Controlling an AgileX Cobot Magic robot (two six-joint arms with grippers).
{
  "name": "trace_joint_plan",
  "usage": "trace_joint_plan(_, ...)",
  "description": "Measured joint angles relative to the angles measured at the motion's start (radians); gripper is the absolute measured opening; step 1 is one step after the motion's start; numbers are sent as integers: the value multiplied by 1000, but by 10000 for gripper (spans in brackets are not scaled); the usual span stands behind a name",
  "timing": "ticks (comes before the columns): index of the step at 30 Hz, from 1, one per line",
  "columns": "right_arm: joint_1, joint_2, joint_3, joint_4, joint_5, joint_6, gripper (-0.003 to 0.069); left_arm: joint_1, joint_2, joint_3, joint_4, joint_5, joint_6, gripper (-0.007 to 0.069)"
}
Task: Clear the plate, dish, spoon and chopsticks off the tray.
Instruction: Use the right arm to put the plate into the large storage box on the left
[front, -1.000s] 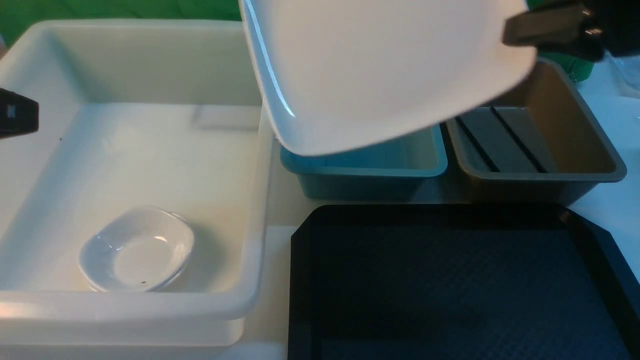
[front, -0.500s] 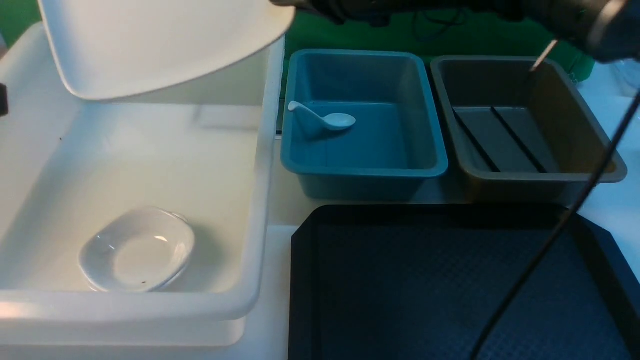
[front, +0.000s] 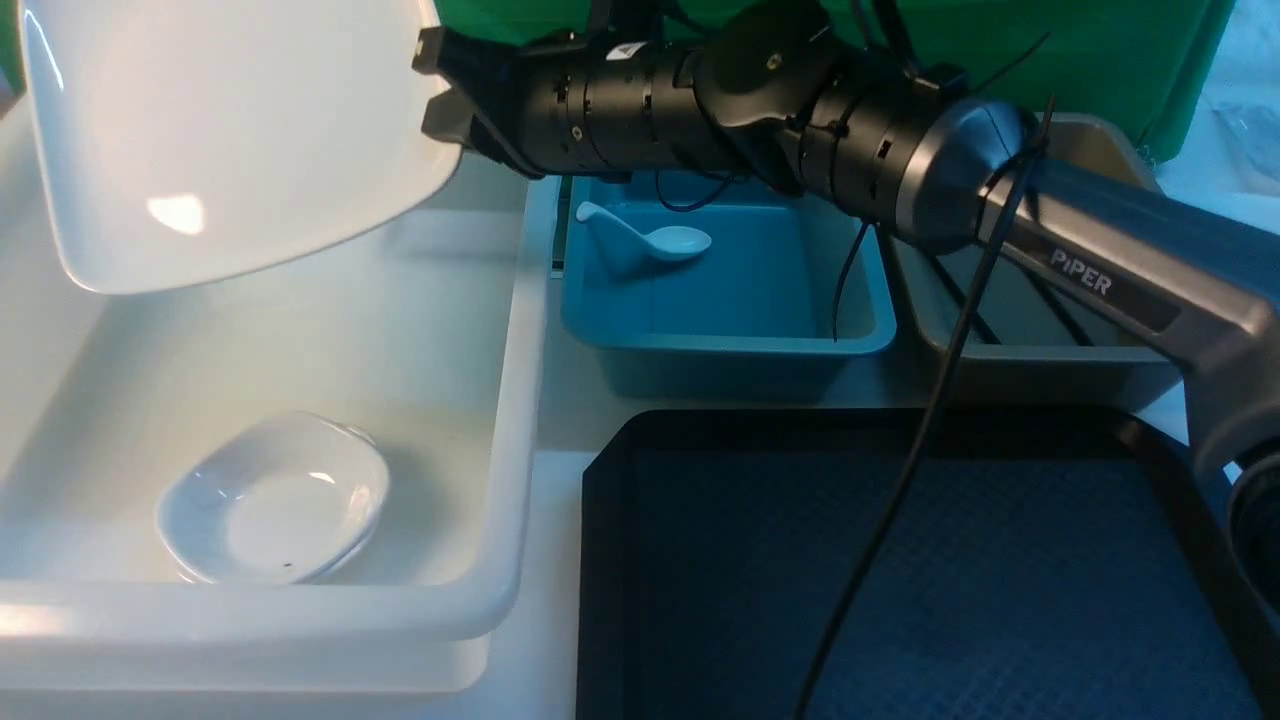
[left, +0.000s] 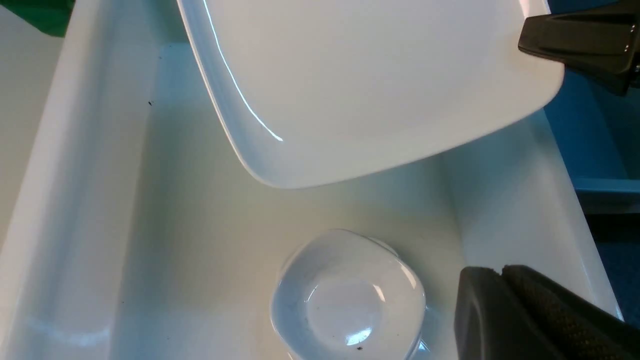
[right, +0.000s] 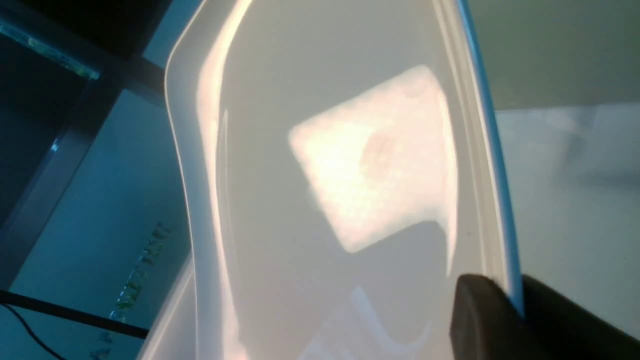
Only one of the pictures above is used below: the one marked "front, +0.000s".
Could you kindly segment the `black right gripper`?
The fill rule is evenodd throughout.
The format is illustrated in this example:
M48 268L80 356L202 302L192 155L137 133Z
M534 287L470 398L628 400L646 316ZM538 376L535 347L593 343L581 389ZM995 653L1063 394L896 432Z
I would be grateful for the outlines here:
M594 176L721 170L721 133L692 90L687 42L588 41L559 31L525 45L445 27L420 32L412 67L447 82L421 129L516 173Z

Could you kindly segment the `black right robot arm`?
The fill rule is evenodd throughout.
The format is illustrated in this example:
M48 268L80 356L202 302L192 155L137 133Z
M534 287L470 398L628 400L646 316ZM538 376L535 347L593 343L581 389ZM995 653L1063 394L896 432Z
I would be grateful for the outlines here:
M986 249L1181 373L1194 469L1240 468L1228 538L1277 605L1277 236L1048 159L1050 111L923 67L899 8L881 44L841 38L818 1L756 1L700 38L659 1L595 1L584 33L524 45L436 26L412 68L448 85L422 132L530 179L689 170L813 193L920 252Z

